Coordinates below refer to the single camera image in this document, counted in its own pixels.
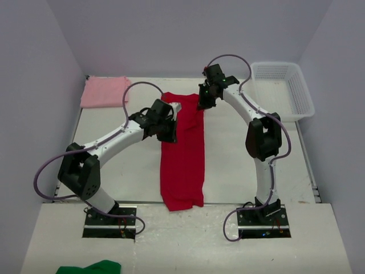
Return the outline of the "red t shirt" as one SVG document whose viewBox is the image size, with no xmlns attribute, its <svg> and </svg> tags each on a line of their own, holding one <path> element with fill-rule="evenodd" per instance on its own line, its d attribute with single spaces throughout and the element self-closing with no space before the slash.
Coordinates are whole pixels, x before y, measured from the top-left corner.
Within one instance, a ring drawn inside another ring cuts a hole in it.
<svg viewBox="0 0 365 274">
<path fill-rule="evenodd" d="M 180 103 L 177 143 L 161 144 L 160 194 L 167 209 L 183 211 L 204 205 L 205 181 L 204 112 L 198 95 L 166 93 L 162 99 Z"/>
</svg>

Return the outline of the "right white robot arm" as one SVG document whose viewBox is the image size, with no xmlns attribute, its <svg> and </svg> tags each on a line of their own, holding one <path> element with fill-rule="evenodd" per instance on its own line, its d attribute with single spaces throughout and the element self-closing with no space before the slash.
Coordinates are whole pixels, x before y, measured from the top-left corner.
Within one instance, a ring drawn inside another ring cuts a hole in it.
<svg viewBox="0 0 365 274">
<path fill-rule="evenodd" d="M 199 84 L 198 110 L 216 106 L 220 98 L 231 105 L 248 125 L 245 147 L 254 159 L 257 193 L 254 207 L 243 215 L 247 220 L 256 219 L 267 224 L 281 210 L 281 202 L 275 185 L 275 157 L 282 146 L 280 116 L 267 114 L 249 96 L 232 86 L 240 82 L 234 76 L 225 76 L 220 65 L 206 66 L 202 72 L 205 80 Z"/>
</svg>

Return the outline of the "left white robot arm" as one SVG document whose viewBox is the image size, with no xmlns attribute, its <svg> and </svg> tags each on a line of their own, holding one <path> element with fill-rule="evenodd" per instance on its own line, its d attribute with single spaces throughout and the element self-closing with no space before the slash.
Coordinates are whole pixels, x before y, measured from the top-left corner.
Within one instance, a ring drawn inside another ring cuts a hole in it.
<svg viewBox="0 0 365 274">
<path fill-rule="evenodd" d="M 58 180 L 104 223 L 127 219 L 127 215 L 118 214 L 118 202 L 102 189 L 101 168 L 122 150 L 148 137 L 176 143 L 177 114 L 181 109 L 180 103 L 156 99 L 151 107 L 128 116 L 124 124 L 107 135 L 84 146 L 72 143 L 63 155 Z"/>
</svg>

